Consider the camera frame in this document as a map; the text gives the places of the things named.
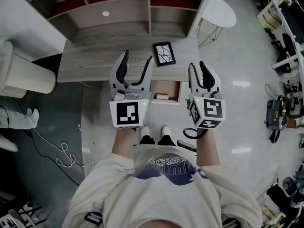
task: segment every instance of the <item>sneaker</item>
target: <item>sneaker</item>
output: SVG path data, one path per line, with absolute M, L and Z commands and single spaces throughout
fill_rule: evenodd
M 144 136 L 150 136 L 150 128 L 148 126 L 144 126 L 141 130 L 141 138 Z
M 161 136 L 165 136 L 165 135 L 169 135 L 171 136 L 171 130 L 170 128 L 167 126 L 167 125 L 164 125 L 162 128 L 161 128 Z

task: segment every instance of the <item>black cable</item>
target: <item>black cable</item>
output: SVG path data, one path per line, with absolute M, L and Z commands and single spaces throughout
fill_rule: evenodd
M 204 136 L 205 134 L 206 134 L 206 132 L 207 132 L 207 130 L 208 129 L 204 129 L 203 130 L 203 132 L 200 134 L 200 135 L 197 135 L 197 136 L 190 136 L 190 135 L 188 135 L 187 133 L 186 133 L 186 131 L 188 131 L 188 130 L 191 130 L 191 131 L 194 131 L 194 132 L 198 132 L 196 129 L 194 129 L 194 128 L 189 128 L 189 127 L 187 127 L 187 128 L 185 128 L 182 132 L 183 132 L 183 134 L 187 137 L 187 138 L 189 138 L 189 139 L 199 139 L 199 138 L 201 138 L 202 136 Z
M 24 133 L 28 136 L 28 137 L 30 137 L 31 139 L 32 139 L 32 141 L 33 141 L 33 143 L 34 143 L 34 147 L 35 147 L 35 150 L 37 151 L 37 153 L 41 156 L 41 157 L 43 157 L 43 158 L 48 158 L 49 160 L 51 160 L 65 175 L 66 175 L 66 177 L 67 178 L 69 178 L 73 183 L 75 183 L 77 186 L 79 186 L 79 184 L 77 183 L 77 182 L 75 182 L 72 178 L 70 178 L 70 176 L 68 175 L 68 174 L 66 174 L 66 172 L 63 170 L 63 169 L 61 169 L 60 168 L 60 166 L 58 166 L 57 165 L 57 163 L 56 163 L 56 161 L 54 161 L 51 157 L 49 157 L 49 156 L 47 156 L 47 155 L 43 155 L 43 154 L 41 154 L 39 151 L 38 151 L 38 149 L 37 149 L 37 146 L 36 146 L 36 143 L 35 143 L 35 140 L 34 140 L 34 138 L 33 138 L 33 136 L 32 136 L 32 134 L 29 132 L 29 131 L 24 131 Z
M 10 125 L 9 125 L 10 124 L 10 118 L 9 118 L 8 111 L 4 108 L 4 106 L 0 105 L 0 107 L 2 107 L 5 110 L 6 115 L 8 116 L 8 128 L 10 128 Z
M 274 93 L 274 91 L 272 90 L 272 88 L 269 86 L 269 84 L 265 84 L 265 86 L 264 86 L 265 92 L 266 92 L 266 94 L 269 95 L 271 98 L 273 98 L 273 99 L 275 100 L 275 98 L 267 92 L 266 86 L 268 86 L 268 88 L 271 90 L 271 92 L 272 92 L 275 96 L 281 96 L 281 95 L 276 95 L 276 94 Z
M 14 100 L 15 100 L 16 104 L 19 106 L 21 112 L 23 113 L 21 106 L 18 104 L 18 102 L 16 101 L 15 98 L 14 98 Z M 48 141 L 48 140 L 46 140 L 45 138 L 43 138 L 43 137 L 40 135 L 40 133 L 39 133 L 36 129 L 35 129 L 35 132 L 38 133 L 39 137 L 42 138 L 44 141 L 46 141 L 48 144 L 53 145 L 52 143 L 50 143 L 50 141 Z

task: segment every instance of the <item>floor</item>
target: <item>floor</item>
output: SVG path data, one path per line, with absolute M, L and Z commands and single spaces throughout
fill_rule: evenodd
M 60 58 L 61 56 L 57 55 L 38 60 L 36 63 L 44 67 L 49 66 L 49 69 L 52 68 L 57 73 Z M 68 144 L 67 152 L 74 153 L 76 162 L 80 165 L 83 164 L 80 127 L 83 89 L 84 85 L 80 83 L 62 83 L 57 84 L 49 95 L 28 92 L 24 98 L 17 100 L 23 111 L 27 108 L 38 109 L 40 116 L 36 129 L 58 148 L 61 147 L 61 143 Z M 18 105 L 9 97 L 1 97 L 0 105 L 20 111 Z M 45 142 L 33 130 L 31 134 L 42 155 L 49 156 L 53 160 L 58 157 L 65 165 L 70 164 L 63 152 Z M 43 209 L 39 217 L 47 217 L 47 221 L 39 227 L 61 227 L 68 212 L 69 202 L 78 186 L 66 177 L 59 166 L 38 155 L 32 139 L 24 131 L 11 131 L 10 138 L 19 148 L 17 153 L 12 153 L 12 161 L 15 163 L 14 167 L 22 189 L 32 199 L 34 205 L 42 205 Z M 84 170 L 75 164 L 71 168 L 62 169 L 78 184 L 85 177 Z
M 264 85 L 270 84 L 277 94 L 281 94 L 282 79 L 271 68 L 277 54 L 271 46 L 271 39 L 256 19 L 255 1 L 224 1 L 234 10 L 237 24 L 224 29 L 218 41 L 201 48 L 199 56 L 220 77 L 227 102 L 226 120 L 215 130 L 221 164 L 239 170 L 248 188 L 258 197 L 276 174 L 279 173 L 280 181 L 293 175 L 304 155 L 303 150 L 298 149 L 299 136 L 293 130 L 281 132 L 276 144 L 268 139 L 270 132 L 264 120 L 270 97 Z M 202 26 L 205 32 L 210 29 L 210 25 Z M 204 33 L 201 33 L 199 41 L 203 37 Z M 94 164 L 110 155 L 116 132 L 109 110 L 108 84 L 102 83 L 100 109 L 94 116 L 94 145 L 91 147 Z M 188 97 L 188 93 L 188 84 L 184 83 L 183 99 Z M 182 134 L 184 128 L 193 127 L 185 101 L 174 106 L 152 104 L 146 123 L 157 141 L 161 127 L 166 124 L 171 128 L 174 141 L 180 139 L 194 144 Z

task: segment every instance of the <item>equipment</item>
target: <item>equipment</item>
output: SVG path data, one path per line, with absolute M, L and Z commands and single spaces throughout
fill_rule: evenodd
M 270 100 L 267 103 L 267 113 L 266 113 L 266 126 L 272 132 L 270 136 L 270 141 L 276 143 L 280 131 L 284 130 L 287 127 L 288 119 L 288 101 L 285 97 L 281 95 L 277 100 Z
M 187 108 L 193 119 L 196 128 L 206 129 L 199 136 L 190 136 L 187 130 L 195 131 L 192 128 L 184 129 L 183 133 L 187 138 L 198 139 L 202 137 L 208 129 L 218 127 L 226 117 L 226 101 L 220 88 L 218 75 L 204 62 L 199 62 L 202 76 L 199 77 L 193 63 L 189 65 L 189 88 L 191 93 L 187 99 Z
M 127 83 L 129 51 L 123 52 L 115 61 L 110 73 L 110 88 L 112 101 L 110 109 L 113 125 L 116 128 L 140 128 L 152 100 L 150 91 L 152 79 L 153 57 L 147 60 L 141 79 L 138 82 Z
M 113 125 L 116 128 L 143 127 L 146 113 L 152 100 L 150 91 L 152 79 L 152 56 L 147 60 L 139 82 L 127 83 L 124 77 L 127 73 L 129 51 L 123 52 L 115 61 L 110 73 L 112 101 L 110 109 Z M 196 128 L 214 129 L 225 120 L 226 102 L 222 99 L 220 80 L 217 74 L 204 62 L 200 62 L 202 77 L 199 78 L 195 66 L 189 65 L 189 87 L 191 93 L 187 100 L 190 115 Z M 201 136 L 189 136 L 197 139 Z
M 190 151 L 193 151 L 193 152 L 196 152 L 196 148 L 192 145 L 192 144 L 189 144 L 187 142 L 184 142 L 182 140 L 177 140 L 177 146 L 181 147 L 181 148 L 184 148 L 184 149 L 187 149 L 187 150 L 190 150 Z

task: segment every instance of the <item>table leg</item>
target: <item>table leg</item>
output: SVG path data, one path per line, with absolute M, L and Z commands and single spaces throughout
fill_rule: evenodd
M 216 34 L 216 31 L 215 31 L 215 38 L 213 39 L 213 41 L 216 41 L 218 38 L 219 38 L 219 35 L 220 33 L 222 32 L 223 28 L 221 27 L 220 31 L 219 31 L 219 34 L 218 34 L 218 37 L 217 37 L 217 34 Z
M 263 16 L 263 14 L 271 8 L 271 6 L 273 5 L 274 3 L 272 1 L 270 1 L 270 3 L 268 3 L 268 5 L 266 7 L 263 8 L 262 11 L 259 12 L 259 14 L 256 16 L 257 19 L 259 19 L 260 17 Z
M 287 59 L 285 59 L 285 60 L 283 60 L 283 61 L 281 61 L 281 62 L 278 62 L 278 63 L 276 63 L 276 64 L 273 64 L 273 65 L 272 65 L 272 68 L 275 69 L 275 68 L 277 68 L 277 67 L 279 67 L 279 66 L 282 66 L 282 65 L 284 65 L 284 64 L 286 64 L 286 63 L 288 63 L 288 62 L 290 62 L 290 61 L 292 61 L 292 60 L 295 60 L 295 59 L 297 59 L 297 58 L 298 58 L 298 56 L 297 56 L 297 54 L 295 54 L 295 55 L 293 55 L 293 56 L 291 56 L 291 57 L 289 57 L 289 58 L 287 58 Z
M 204 41 L 203 41 L 202 43 L 199 44 L 199 48 L 200 48 L 201 45 L 204 44 L 204 42 L 205 42 L 207 39 L 209 39 L 209 38 L 213 35 L 214 32 L 217 31 L 218 28 L 219 28 L 219 27 L 217 26 L 216 29 L 215 29 L 210 35 L 208 35 L 208 37 L 207 37 L 206 39 L 204 39 Z
M 199 24 L 199 31 L 198 31 L 198 35 L 196 36 L 196 39 L 198 39 L 198 38 L 199 38 L 199 34 L 200 34 L 200 27 L 201 27 L 202 23 L 203 23 L 203 20 L 201 19 L 201 22 L 200 22 L 200 24 Z

